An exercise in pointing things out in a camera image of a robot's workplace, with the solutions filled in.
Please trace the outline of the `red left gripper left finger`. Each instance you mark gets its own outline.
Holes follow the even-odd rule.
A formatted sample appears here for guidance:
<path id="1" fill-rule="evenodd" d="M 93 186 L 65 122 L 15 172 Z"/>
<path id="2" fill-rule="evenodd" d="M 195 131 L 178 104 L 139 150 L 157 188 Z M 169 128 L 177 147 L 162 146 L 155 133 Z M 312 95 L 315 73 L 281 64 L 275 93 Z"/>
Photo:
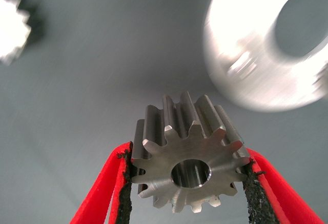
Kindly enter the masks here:
<path id="1" fill-rule="evenodd" d="M 129 223 L 132 142 L 116 147 L 70 223 Z"/>

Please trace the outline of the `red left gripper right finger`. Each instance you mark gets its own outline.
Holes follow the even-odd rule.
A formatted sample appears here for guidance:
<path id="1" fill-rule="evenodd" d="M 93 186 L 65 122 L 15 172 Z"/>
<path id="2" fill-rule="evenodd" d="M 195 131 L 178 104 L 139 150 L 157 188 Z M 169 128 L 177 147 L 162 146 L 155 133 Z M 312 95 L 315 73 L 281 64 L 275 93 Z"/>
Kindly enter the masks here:
<path id="1" fill-rule="evenodd" d="M 248 149 L 250 163 L 243 189 L 249 223 L 324 223 L 260 153 Z"/>

